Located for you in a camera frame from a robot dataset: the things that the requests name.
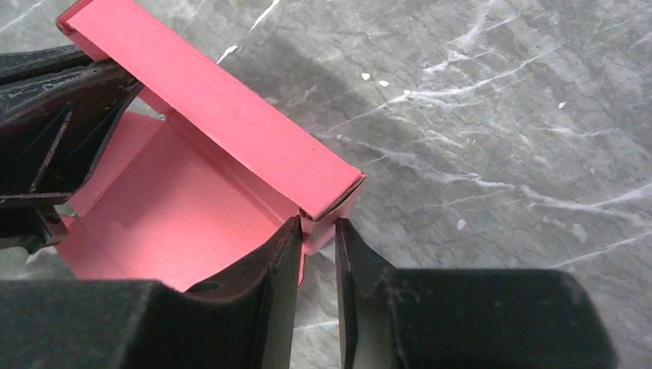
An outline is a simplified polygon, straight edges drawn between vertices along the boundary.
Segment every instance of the gray marble countertop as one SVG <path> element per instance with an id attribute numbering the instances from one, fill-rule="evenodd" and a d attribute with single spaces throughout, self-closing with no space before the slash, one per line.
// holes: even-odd
<path id="1" fill-rule="evenodd" d="M 73 0 L 0 0 L 0 52 L 67 43 Z M 400 267 L 560 268 L 622 368 L 652 367 L 646 0 L 141 0 L 369 175 L 352 221 Z M 0 274 L 69 271 L 0 253 Z M 339 367 L 334 250 L 308 259 L 292 367 Z"/>

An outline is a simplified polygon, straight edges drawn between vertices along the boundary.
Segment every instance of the marble table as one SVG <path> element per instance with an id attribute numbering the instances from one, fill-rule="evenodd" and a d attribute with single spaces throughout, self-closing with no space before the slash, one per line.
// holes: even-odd
<path id="1" fill-rule="evenodd" d="M 73 0 L 0 0 L 0 52 L 67 43 Z M 141 0 L 369 175 L 352 221 L 400 267 L 558 268 L 622 368 L 652 367 L 652 5 Z M 0 253 L 4 278 L 70 277 Z M 292 367 L 339 367 L 334 249 L 308 259 Z"/>

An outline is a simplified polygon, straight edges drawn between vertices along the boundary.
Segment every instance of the open box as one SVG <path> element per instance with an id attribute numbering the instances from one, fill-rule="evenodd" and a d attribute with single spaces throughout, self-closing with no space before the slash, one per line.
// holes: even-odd
<path id="1" fill-rule="evenodd" d="M 300 214 L 304 254 L 334 235 L 364 175 L 132 0 L 82 0 L 58 27 L 140 80 L 165 119 L 125 113 L 57 249 L 80 278 L 184 291 Z"/>

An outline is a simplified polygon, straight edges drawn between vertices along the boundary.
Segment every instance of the pink box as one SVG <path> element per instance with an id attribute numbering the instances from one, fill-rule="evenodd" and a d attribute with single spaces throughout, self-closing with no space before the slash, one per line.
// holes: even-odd
<path id="1" fill-rule="evenodd" d="M 132 0 L 82 0 L 58 27 L 144 85 L 164 120 L 128 112 L 71 203 L 57 249 L 80 278 L 184 291 L 300 214 L 304 254 L 334 235 L 365 176 Z"/>

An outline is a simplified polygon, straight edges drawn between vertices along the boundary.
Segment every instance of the black plastic part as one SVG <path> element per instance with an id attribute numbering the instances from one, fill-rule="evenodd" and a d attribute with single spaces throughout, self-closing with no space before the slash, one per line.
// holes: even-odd
<path id="1" fill-rule="evenodd" d="M 0 282 L 2 367 L 281 369 L 301 222 L 182 294 L 157 281 Z"/>
<path id="2" fill-rule="evenodd" d="M 60 221 L 38 214 L 88 180 L 140 89 L 115 62 L 74 46 L 0 55 L 0 238 L 63 238 Z"/>
<path id="3" fill-rule="evenodd" d="M 553 270 L 397 269 L 337 222 L 344 369 L 611 369 L 585 290 Z"/>

